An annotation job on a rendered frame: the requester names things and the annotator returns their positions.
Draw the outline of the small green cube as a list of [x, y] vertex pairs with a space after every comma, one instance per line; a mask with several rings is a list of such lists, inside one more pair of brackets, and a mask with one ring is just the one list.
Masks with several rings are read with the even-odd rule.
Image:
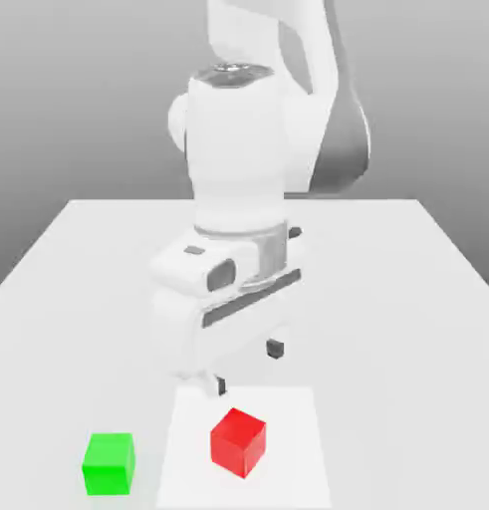
[[131, 433], [93, 433], [82, 463], [89, 496], [129, 495], [135, 470]]

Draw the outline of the small red cube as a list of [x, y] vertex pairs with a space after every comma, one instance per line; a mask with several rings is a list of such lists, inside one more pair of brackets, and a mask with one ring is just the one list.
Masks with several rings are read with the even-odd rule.
[[266, 451], [267, 424], [232, 407], [210, 431], [213, 463], [245, 479]]

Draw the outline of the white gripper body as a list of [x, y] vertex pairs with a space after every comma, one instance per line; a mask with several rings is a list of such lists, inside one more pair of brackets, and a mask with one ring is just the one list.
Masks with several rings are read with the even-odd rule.
[[294, 269], [258, 292], [208, 309], [167, 288], [152, 298], [153, 332], [165, 371], [190, 379], [250, 341], [267, 341], [289, 320], [302, 271]]

